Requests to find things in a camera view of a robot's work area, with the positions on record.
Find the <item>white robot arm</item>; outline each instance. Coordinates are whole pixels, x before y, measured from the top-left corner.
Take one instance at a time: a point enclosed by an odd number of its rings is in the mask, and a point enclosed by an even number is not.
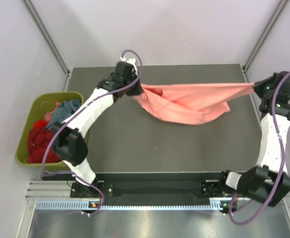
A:
[[[271,114],[272,97],[275,88],[287,72],[275,73],[272,77],[255,83],[254,91],[262,99],[259,107],[262,113],[260,121],[262,138],[260,151],[255,167],[245,173],[231,171],[222,172],[221,183],[228,188],[227,192],[237,192],[253,200],[264,202],[272,188],[273,182],[281,167],[281,148],[276,133],[273,116]],[[276,100],[276,121],[278,123],[280,136],[286,148],[287,133],[290,127],[290,77],[280,88]],[[289,191],[290,177],[287,176],[287,168],[284,166],[284,174],[280,181],[278,190],[269,206],[275,206]]]
[[[53,126],[53,134],[55,134],[64,123],[75,117],[55,140],[53,151],[68,165],[72,172],[87,183],[92,184],[96,175],[86,159],[87,146],[83,138],[96,119],[107,108],[113,105],[118,98],[124,94],[135,96],[142,93],[140,83],[138,82],[125,91],[100,97],[134,81],[137,77],[135,62],[134,58],[128,60],[121,58],[120,62],[116,65],[115,72],[108,79],[102,80],[88,100],[77,110],[82,112],[77,116],[73,114],[62,123],[56,123]]]

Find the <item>table surface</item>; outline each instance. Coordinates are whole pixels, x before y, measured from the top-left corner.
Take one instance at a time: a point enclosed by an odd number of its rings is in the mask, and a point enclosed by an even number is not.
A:
[[[112,67],[74,68],[69,91],[88,98]],[[238,64],[145,66],[146,84],[243,83]],[[160,121],[124,96],[91,126],[88,161],[96,172],[246,171],[255,165],[261,131],[249,96],[203,125]]]

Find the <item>blue clothing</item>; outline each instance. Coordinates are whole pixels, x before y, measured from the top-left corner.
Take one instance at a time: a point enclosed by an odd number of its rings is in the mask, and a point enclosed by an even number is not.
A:
[[[60,107],[51,115],[51,120],[47,124],[47,130],[50,130],[54,123],[63,122],[65,119],[72,116],[81,106],[79,99],[64,101]]]

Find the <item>metal floor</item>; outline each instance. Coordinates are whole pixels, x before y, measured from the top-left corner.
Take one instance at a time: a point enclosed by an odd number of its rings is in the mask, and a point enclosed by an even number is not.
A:
[[[251,203],[234,219],[245,221],[259,206]],[[290,238],[282,202],[247,226],[234,225],[219,211],[106,211],[90,219],[68,212],[37,210],[28,238]]]
[[[75,68],[69,91],[88,98],[111,67]],[[240,66],[146,66],[146,84],[245,82]],[[124,96],[92,125],[88,160],[96,172],[245,171],[257,161],[261,131],[249,96],[229,102],[231,111],[204,125],[162,122]]]

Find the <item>laundry basket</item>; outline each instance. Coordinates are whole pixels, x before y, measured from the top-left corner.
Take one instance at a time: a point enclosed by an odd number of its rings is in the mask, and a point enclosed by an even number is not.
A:
[[[82,94],[78,92],[48,93],[41,95],[33,102],[16,151],[16,159],[19,163],[29,167],[35,168],[41,167],[41,163],[32,164],[29,162],[28,134],[30,130],[33,128],[35,122],[43,119],[46,113],[51,112],[55,109],[56,102],[62,103],[63,101],[69,101],[72,99],[79,99],[81,100],[82,104],[84,103]],[[46,163],[45,170],[47,171],[69,170],[69,167],[64,162],[61,161],[58,163]]]

